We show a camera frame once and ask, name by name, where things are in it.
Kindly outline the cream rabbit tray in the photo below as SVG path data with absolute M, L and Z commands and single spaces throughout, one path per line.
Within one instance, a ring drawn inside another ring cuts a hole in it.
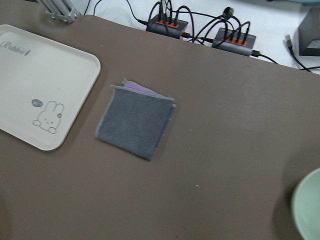
M 90 53 L 1 25 L 1 130 L 43 151 L 58 148 L 100 70 Z

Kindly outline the grey folded cloth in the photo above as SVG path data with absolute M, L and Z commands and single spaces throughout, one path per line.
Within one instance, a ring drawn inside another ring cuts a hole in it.
M 96 138 L 151 160 L 176 109 L 174 98 L 127 79 L 122 85 L 113 85 L 112 90 Z

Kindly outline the black usb hub orange ports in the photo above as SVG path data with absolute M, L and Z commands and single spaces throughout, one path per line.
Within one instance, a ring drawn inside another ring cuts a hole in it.
M 174 21 L 172 23 L 165 22 L 164 20 L 159 20 L 159 15 L 157 14 L 148 21 L 146 31 L 181 40 L 188 24 L 188 21 L 180 19 L 177 20 L 176 24 Z

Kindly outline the mint green bowl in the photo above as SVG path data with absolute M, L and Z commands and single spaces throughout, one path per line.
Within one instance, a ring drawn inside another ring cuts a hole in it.
M 294 225 L 304 240 L 320 238 L 320 170 L 306 175 L 291 197 Z

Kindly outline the black power adapter box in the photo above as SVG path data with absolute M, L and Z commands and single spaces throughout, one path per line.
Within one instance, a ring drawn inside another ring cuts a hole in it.
M 300 56 L 320 56 L 320 8 L 309 10 L 298 27 Z

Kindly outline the aluminium frame post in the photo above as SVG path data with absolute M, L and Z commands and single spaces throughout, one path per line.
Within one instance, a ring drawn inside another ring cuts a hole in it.
M 73 23 L 81 13 L 70 0 L 37 0 L 45 12 L 53 19 L 64 23 Z

